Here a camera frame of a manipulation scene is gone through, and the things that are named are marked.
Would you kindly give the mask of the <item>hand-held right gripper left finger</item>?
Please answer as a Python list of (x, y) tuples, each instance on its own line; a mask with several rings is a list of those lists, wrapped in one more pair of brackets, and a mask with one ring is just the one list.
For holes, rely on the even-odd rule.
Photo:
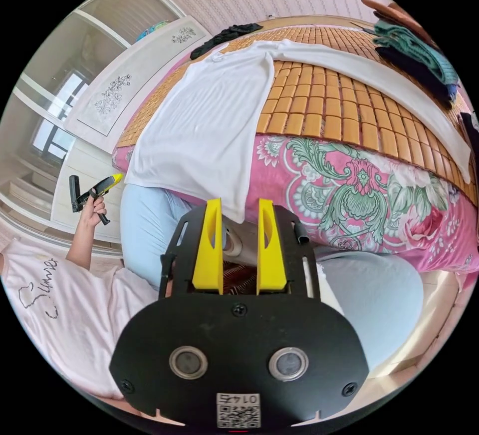
[(192, 284), (197, 291), (223, 294), (223, 230), (221, 199), (209, 200), (201, 225)]

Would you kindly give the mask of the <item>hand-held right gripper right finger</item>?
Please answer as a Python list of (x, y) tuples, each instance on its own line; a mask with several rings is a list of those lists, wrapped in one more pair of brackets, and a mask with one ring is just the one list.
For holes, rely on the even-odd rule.
[(256, 294), (283, 292), (286, 284), (286, 270), (280, 239), (280, 226), (275, 208), (270, 200), (260, 199), (258, 203), (258, 248)]

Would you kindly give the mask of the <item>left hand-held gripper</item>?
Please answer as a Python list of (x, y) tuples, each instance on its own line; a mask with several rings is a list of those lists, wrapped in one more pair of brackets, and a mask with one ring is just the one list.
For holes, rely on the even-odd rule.
[(73, 212), (81, 212), (90, 195), (92, 197), (104, 196), (111, 188), (119, 184), (122, 179), (123, 174), (113, 174), (95, 184), (88, 191), (81, 193), (79, 177), (73, 177)]

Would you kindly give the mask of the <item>person's left hand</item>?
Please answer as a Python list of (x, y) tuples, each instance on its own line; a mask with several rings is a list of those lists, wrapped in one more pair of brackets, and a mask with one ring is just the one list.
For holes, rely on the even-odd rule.
[(105, 216), (107, 213), (103, 196), (88, 197), (80, 215), (78, 229), (91, 229), (101, 222), (100, 215)]

